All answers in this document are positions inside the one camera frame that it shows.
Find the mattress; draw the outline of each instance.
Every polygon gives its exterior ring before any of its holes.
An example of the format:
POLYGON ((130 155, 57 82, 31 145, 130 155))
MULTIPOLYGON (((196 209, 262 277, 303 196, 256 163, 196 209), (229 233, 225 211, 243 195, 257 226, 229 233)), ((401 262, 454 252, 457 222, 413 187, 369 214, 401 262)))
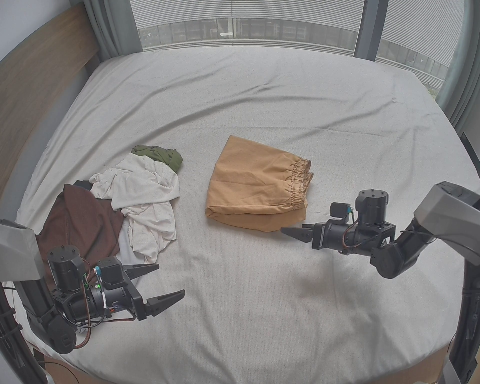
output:
POLYGON ((419 362, 456 330, 463 259, 441 241, 399 277, 368 257, 316 251, 279 232, 205 217, 229 135, 312 161, 307 223, 367 188, 389 193, 401 230, 432 185, 480 190, 476 171, 427 90, 407 71, 290 48, 211 47, 102 63, 48 143, 17 221, 38 233, 65 183, 118 164, 136 144, 176 148, 177 240, 140 279, 144 299, 185 298, 144 321, 92 330, 59 356, 115 383, 364 383, 419 362))

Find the folded clothing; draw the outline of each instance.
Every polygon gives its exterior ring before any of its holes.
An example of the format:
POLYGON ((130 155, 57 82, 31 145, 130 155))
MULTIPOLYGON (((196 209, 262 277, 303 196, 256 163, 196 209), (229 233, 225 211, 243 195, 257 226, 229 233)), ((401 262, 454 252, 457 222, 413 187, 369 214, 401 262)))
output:
POLYGON ((205 214, 264 232, 305 220, 310 165, 289 152, 230 136, 210 179, 205 214))
POLYGON ((114 210, 129 219, 129 240, 146 263, 176 239, 175 217, 170 200, 180 196, 177 174, 166 164, 129 153, 115 168, 90 178, 91 193, 112 199, 114 210))
POLYGON ((137 156, 148 156, 154 161, 167 164, 175 173, 180 169, 183 158, 176 149, 165 149, 157 146, 136 145, 132 153, 137 156))
POLYGON ((114 212, 111 200, 96 199, 87 189, 65 184, 36 236, 50 289, 55 287, 47 261, 48 252, 62 245, 73 245, 93 268, 98 260, 115 256, 123 223, 120 211, 114 212))

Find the headboard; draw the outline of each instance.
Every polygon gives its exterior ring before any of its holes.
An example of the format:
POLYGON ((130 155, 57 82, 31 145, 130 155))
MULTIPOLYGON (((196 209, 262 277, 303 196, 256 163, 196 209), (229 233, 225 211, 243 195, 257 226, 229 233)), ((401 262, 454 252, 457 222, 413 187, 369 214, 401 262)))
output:
POLYGON ((0 196, 30 133, 97 51, 84 4, 79 3, 0 61, 0 196))

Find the brown garment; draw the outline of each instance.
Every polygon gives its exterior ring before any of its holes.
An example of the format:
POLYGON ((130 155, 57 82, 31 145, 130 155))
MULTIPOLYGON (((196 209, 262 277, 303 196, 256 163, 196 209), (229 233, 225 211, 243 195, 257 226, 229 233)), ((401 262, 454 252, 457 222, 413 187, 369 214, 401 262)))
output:
POLYGON ((74 245, 93 268, 98 260, 115 256, 123 214, 115 212, 111 200, 96 199, 88 190, 65 184, 36 236, 45 267, 45 279, 53 289, 52 272, 47 262, 48 252, 62 245, 74 245))
POLYGON ((207 192, 208 218, 264 232, 305 220, 310 161, 230 136, 207 192))

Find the wooden floor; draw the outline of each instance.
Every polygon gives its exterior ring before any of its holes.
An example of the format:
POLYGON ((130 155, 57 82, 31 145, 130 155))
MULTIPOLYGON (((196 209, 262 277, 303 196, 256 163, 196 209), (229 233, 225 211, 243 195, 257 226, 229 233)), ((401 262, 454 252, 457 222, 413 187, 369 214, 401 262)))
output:
MULTIPOLYGON (((417 381, 424 383, 434 383, 438 378, 440 370, 442 369, 446 351, 447 347, 430 355, 425 360, 421 361, 420 363, 409 369, 393 373, 380 380, 371 382, 370 384, 413 384, 417 381)), ((80 384, 112 384, 110 382, 99 380, 87 375, 86 373, 80 372, 61 361, 50 359, 48 357, 45 357, 45 361, 47 362, 47 371, 50 373, 50 375, 55 380, 55 383, 57 384, 76 384, 77 381, 75 380, 73 375, 65 368, 60 367, 57 364, 49 364, 48 361, 53 361, 55 363, 59 363, 70 368, 75 374, 80 384)), ((480 369, 476 370, 473 373, 473 376, 468 384, 480 384, 480 369)))

